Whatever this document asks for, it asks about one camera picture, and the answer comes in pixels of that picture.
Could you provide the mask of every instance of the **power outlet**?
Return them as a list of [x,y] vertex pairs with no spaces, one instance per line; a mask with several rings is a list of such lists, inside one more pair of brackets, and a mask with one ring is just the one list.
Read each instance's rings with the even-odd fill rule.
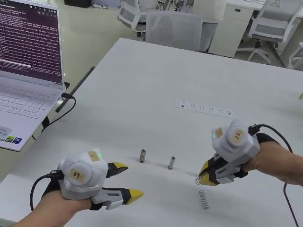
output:
[[174,107],[234,119],[234,113],[231,110],[224,110],[213,106],[193,104],[180,99],[175,100]]

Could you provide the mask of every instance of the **laptop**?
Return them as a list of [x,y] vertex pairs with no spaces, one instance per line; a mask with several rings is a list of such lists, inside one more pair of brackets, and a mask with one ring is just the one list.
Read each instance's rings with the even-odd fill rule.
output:
[[0,0],[0,148],[20,151],[65,90],[58,8]]

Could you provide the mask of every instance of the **metal pin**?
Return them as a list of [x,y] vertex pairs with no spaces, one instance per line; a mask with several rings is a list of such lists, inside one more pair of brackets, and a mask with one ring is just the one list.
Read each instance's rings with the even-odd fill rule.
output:
[[145,161],[145,155],[146,155],[146,151],[144,149],[141,150],[140,159],[139,159],[140,163],[143,163]]
[[174,156],[171,157],[170,164],[167,167],[169,170],[172,170],[174,168],[173,166],[174,166],[175,160],[176,160],[176,158]]

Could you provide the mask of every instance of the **metal spring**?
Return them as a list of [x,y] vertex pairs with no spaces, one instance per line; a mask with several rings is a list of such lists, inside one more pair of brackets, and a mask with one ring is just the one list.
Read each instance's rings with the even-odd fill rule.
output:
[[205,196],[204,190],[199,191],[199,196],[200,196],[200,199],[201,199],[201,202],[202,202],[203,209],[209,209],[208,201],[207,201],[207,198]]
[[200,185],[200,180],[202,177],[204,177],[206,174],[209,174],[209,171],[204,172],[201,176],[199,176],[197,179],[195,179],[195,183]]
[[145,161],[145,155],[146,155],[146,151],[144,149],[141,150],[140,158],[139,158],[140,163],[143,163]]

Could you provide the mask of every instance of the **number label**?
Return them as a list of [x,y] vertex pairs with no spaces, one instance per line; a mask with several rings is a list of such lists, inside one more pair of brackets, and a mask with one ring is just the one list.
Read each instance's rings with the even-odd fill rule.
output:
[[69,177],[82,183],[85,180],[86,175],[76,169],[71,169]]
[[245,131],[241,129],[236,129],[232,136],[232,141],[235,143],[240,143],[243,136],[245,135]]
[[95,151],[89,151],[88,154],[89,154],[89,157],[90,157],[92,162],[100,161],[100,159],[99,159],[99,157],[98,157],[98,155]]
[[223,136],[223,129],[222,128],[219,128],[214,132],[215,132],[217,138],[220,138],[221,136]]

